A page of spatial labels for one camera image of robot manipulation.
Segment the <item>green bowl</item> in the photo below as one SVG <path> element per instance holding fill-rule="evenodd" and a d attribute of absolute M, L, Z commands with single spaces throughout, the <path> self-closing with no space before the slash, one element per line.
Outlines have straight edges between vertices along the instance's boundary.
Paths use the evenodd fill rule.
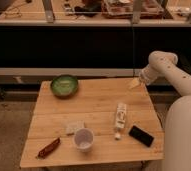
<path fill-rule="evenodd" d="M 78 79 L 72 75 L 60 75 L 52 80 L 50 88 L 54 95 L 66 98 L 78 90 Z"/>

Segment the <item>black smartphone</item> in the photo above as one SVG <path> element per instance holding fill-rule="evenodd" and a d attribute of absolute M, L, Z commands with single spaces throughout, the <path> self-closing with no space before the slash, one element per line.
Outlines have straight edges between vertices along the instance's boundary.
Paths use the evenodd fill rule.
<path fill-rule="evenodd" d="M 129 135 L 134 137 L 141 143 L 145 144 L 147 147 L 150 147 L 154 140 L 153 136 L 151 136 L 150 134 L 148 134 L 147 132 L 143 131 L 135 125 L 131 128 Z"/>

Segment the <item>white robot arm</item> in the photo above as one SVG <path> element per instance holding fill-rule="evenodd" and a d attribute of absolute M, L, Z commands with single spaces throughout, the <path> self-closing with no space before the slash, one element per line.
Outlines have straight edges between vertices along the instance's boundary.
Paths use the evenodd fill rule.
<path fill-rule="evenodd" d="M 177 68 L 177 61 L 174 53 L 154 51 L 139 75 L 140 81 L 147 85 L 164 76 L 183 96 L 168 111 L 162 171 L 191 170 L 191 75 Z"/>

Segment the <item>small white object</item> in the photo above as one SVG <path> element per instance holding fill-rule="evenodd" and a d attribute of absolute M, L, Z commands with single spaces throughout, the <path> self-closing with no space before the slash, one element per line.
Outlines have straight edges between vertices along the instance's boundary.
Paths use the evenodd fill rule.
<path fill-rule="evenodd" d="M 121 134 L 119 132 L 115 133 L 115 139 L 120 140 L 121 139 Z"/>
<path fill-rule="evenodd" d="M 66 127 L 66 134 L 67 135 L 72 135 L 74 134 L 77 130 L 84 128 L 84 122 L 82 121 L 77 121 L 77 122 L 72 122 L 67 124 Z"/>
<path fill-rule="evenodd" d="M 130 0 L 119 0 L 119 2 L 121 2 L 123 4 L 128 4 L 128 3 L 130 3 Z"/>

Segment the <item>food item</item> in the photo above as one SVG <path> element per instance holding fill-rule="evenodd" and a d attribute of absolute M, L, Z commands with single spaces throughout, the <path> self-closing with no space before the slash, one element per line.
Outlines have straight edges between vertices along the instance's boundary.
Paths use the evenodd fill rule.
<path fill-rule="evenodd" d="M 38 153 L 38 158 L 45 158 L 47 157 L 51 152 L 53 152 L 60 144 L 60 138 L 57 138 L 54 140 L 52 143 L 47 145 L 45 148 L 43 148 L 41 151 Z"/>
<path fill-rule="evenodd" d="M 67 135 L 72 135 L 74 134 L 77 130 L 84 128 L 84 122 L 82 121 L 77 121 L 77 122 L 72 122 L 68 123 L 66 127 L 66 134 Z"/>
<path fill-rule="evenodd" d="M 66 98 L 78 90 L 78 79 L 72 75 L 60 75 L 52 80 L 50 88 L 54 95 Z"/>

